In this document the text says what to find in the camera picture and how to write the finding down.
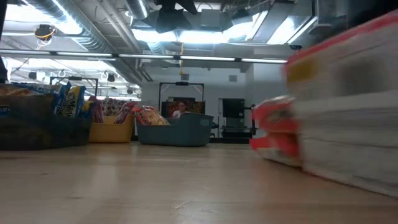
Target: ceiling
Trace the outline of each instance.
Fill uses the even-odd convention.
[[[23,2],[25,0],[14,0],[14,2]],[[98,31],[98,35],[104,38],[104,41],[111,46],[113,52],[133,53],[144,52],[154,54],[154,50],[149,47],[147,40],[154,38],[150,36],[151,29],[141,21],[133,21],[127,12],[125,0],[107,0],[111,3],[110,7],[101,7],[103,0],[62,0],[71,1],[76,6],[75,10],[80,11],[87,18],[88,23],[93,25],[93,29]],[[201,34],[206,30],[197,30],[195,34],[187,39],[183,45],[175,42],[165,42],[164,39],[157,40],[162,49],[167,54],[180,54],[181,49],[184,55],[212,56],[212,57],[244,57],[244,58],[279,58],[287,59],[296,53],[289,45],[285,44],[293,39],[294,35],[299,33],[311,18],[315,16],[312,0],[298,1],[233,1],[233,0],[210,0],[207,2],[196,2],[198,15],[193,16],[185,12],[186,17],[192,24],[204,23],[202,13],[221,13],[221,18],[227,18],[231,22],[231,15],[236,11],[236,7],[247,7],[252,22],[231,26],[224,32],[218,32],[219,35],[235,35],[236,37],[221,41],[211,36],[208,42],[200,43],[205,39]],[[147,3],[151,7],[151,13],[156,13],[154,9],[159,9],[153,4],[153,0]],[[48,17],[40,15],[41,12],[33,11],[25,5],[8,5],[6,21],[4,24],[3,36],[0,43],[1,49],[25,49],[50,50],[50,51],[69,51],[86,52],[87,49],[76,42],[76,36],[71,36],[62,32],[54,35],[51,43],[44,45],[39,41],[33,31],[40,24],[50,24],[53,22]],[[290,44],[311,46],[315,39],[308,32],[315,26],[311,23],[305,28],[295,41]],[[135,30],[142,30],[144,36],[141,37]],[[175,30],[175,38],[181,39],[185,30]],[[57,76],[60,72],[66,72],[67,75],[98,78],[101,87],[116,86],[119,94],[125,95],[128,86],[138,87],[145,82],[175,82],[180,80],[180,62],[176,60],[149,60],[144,59],[138,62],[136,59],[124,59],[122,63],[124,70],[115,68],[114,64],[101,61],[68,61],[68,60],[49,60],[36,59],[28,60],[25,58],[9,58],[9,66],[12,67],[12,81],[15,82],[46,82],[49,76]],[[209,62],[201,60],[184,61],[183,72],[190,74],[190,82],[228,82],[229,75],[241,75],[250,67],[250,63],[236,62]],[[30,80],[27,75],[29,72],[44,72],[47,79]],[[106,76],[114,73],[116,81],[108,83]]]

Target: blue bin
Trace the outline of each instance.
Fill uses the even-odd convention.
[[[210,140],[213,117],[185,113],[179,119],[167,119],[171,125],[141,125],[137,122],[138,141],[141,144],[161,146],[198,147]]]

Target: wooden floor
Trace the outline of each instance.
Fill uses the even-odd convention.
[[[1,224],[398,223],[398,200],[239,145],[0,152]]]

